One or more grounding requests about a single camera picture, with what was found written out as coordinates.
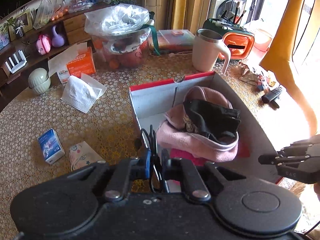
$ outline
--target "washing machine door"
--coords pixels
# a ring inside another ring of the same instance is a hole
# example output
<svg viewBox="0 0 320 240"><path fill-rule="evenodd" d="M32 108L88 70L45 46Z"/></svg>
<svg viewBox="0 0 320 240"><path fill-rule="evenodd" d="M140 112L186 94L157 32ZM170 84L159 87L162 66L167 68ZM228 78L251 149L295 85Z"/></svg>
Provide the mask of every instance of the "washing machine door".
<svg viewBox="0 0 320 240"><path fill-rule="evenodd" d="M237 0L225 0L224 2L222 2L217 9L215 18L219 19L224 13L224 11L227 11L227 14L226 14L227 18L230 18L232 16L234 17L236 13L237 2L238 2ZM240 10L238 10L237 16L240 17Z"/></svg>

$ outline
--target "floral lace tablecloth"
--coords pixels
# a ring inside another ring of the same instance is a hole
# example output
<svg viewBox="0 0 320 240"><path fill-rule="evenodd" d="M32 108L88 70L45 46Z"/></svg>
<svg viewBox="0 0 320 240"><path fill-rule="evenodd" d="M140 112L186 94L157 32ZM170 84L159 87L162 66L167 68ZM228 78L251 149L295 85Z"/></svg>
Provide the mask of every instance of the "floral lace tablecloth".
<svg viewBox="0 0 320 240"><path fill-rule="evenodd" d="M134 130L128 94L131 85L197 72L192 67L191 55L171 58L167 55L150 56L140 68L116 72L104 70L98 64L96 67L97 73L92 77L104 84L107 91L87 114L60 100L64 89L62 84L51 87L40 96L34 96L26 89L0 113L1 239L11 239L17 234L9 212L12 198L27 187L70 172L68 150L72 145L86 141L110 164L137 154L133 145L137 132ZM217 63L214 70L220 73L221 68L222 64ZM295 115L292 123L284 122L292 114L288 107L275 111L268 105L262 105L260 97L263 93L257 94L251 85L239 81L240 71L238 64L233 62L222 77L257 118L275 148L299 137L297 126L302 134L308 131L301 110L287 94L285 100ZM53 165L44 161L37 141L50 128L55 129L66 152ZM279 136L279 131L287 139ZM133 191L147 189L144 181L137 181L132 187Z"/></svg>

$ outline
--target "purple vase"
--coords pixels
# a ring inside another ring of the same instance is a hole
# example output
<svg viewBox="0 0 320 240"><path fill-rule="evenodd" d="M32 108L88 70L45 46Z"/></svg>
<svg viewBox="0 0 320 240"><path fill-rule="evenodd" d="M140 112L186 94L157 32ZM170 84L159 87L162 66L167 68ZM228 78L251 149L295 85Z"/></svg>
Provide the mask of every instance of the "purple vase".
<svg viewBox="0 0 320 240"><path fill-rule="evenodd" d="M64 38L61 34L57 34L56 27L57 26L55 25L52 28L53 38L52 38L51 43L52 43L52 46L59 48L64 45L65 41L64 41Z"/></svg>

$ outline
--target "open box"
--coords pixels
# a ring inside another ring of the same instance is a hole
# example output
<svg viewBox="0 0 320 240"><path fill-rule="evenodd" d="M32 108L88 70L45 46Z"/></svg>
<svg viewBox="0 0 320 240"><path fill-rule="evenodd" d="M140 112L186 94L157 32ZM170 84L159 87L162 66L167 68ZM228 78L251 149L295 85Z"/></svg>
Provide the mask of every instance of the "open box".
<svg viewBox="0 0 320 240"><path fill-rule="evenodd" d="M230 161L219 163L220 166L231 168L244 175L256 176L276 183L279 181L276 168L271 165L261 165L258 157L261 154L276 154L267 135L252 115L247 106L232 90L232 88L215 72L199 73L186 76L183 81L173 79L146 83L130 87L132 116L139 129L149 131L152 124L157 130L165 120L165 112L177 104L183 103L184 95L193 86L209 87L222 93L234 109L240 110L239 149L237 157ZM168 183L170 191L175 186Z"/></svg>

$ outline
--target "wooden floor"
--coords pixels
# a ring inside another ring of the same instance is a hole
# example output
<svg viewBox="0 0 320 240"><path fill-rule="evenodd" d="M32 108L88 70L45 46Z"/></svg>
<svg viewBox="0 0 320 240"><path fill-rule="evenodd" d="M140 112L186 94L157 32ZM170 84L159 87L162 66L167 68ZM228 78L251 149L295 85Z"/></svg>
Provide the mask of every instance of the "wooden floor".
<svg viewBox="0 0 320 240"><path fill-rule="evenodd" d="M42 61L33 67L23 71L21 75L10 84L1 87L2 97L0 97L0 112L23 90L28 87L28 77L36 68L42 67L48 70L48 62Z"/></svg>

